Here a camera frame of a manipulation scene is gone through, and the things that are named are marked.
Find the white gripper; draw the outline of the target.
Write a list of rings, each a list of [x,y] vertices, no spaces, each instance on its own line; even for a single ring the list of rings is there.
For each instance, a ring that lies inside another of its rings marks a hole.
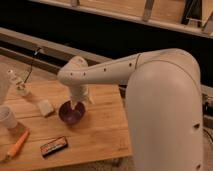
[[[89,88],[87,85],[71,85],[69,87],[71,109],[75,109],[77,102],[86,101],[87,103],[93,104],[93,99],[89,96]]]

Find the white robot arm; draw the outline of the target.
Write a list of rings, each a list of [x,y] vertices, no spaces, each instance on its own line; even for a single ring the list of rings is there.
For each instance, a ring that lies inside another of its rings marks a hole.
[[[136,171],[203,171],[201,74],[187,51],[142,52],[90,66],[76,56],[58,80],[78,102],[88,84],[126,87],[126,115]]]

